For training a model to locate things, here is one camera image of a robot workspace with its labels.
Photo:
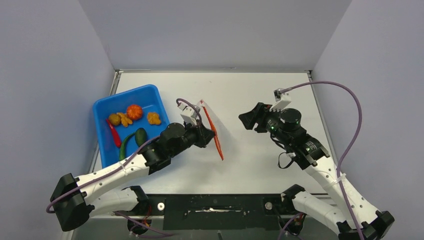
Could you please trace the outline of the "green toy avocado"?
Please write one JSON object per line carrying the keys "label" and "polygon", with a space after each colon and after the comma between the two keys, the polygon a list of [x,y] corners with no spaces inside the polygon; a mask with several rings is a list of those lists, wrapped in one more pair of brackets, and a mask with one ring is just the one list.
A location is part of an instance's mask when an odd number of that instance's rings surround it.
{"label": "green toy avocado", "polygon": [[148,140],[147,132],[143,127],[140,127],[135,131],[134,137],[135,143],[138,147],[141,147]]}

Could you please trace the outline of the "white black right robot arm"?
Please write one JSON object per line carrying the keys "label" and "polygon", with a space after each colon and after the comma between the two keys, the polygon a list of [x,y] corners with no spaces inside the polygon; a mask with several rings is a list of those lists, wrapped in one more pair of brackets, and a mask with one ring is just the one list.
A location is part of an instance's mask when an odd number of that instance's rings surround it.
{"label": "white black right robot arm", "polygon": [[272,110],[262,102],[238,117],[245,129],[269,133],[294,163],[311,176],[333,200],[332,206],[304,187],[294,184],[281,194],[281,207],[289,214],[301,212],[328,227],[340,240],[381,240],[395,219],[380,211],[337,173],[329,151],[301,126],[301,113],[294,108]]}

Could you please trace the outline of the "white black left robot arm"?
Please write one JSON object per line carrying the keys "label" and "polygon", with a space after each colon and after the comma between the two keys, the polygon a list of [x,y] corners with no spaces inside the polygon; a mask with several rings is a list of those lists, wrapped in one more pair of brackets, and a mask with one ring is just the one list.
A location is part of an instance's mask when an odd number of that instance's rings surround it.
{"label": "white black left robot arm", "polygon": [[165,168],[191,146],[205,148],[214,137],[215,132],[203,124],[171,123],[124,160],[85,175],[63,175],[46,211],[56,215],[63,232],[75,230],[97,215],[135,211],[147,196],[140,186],[125,187],[127,182]]}

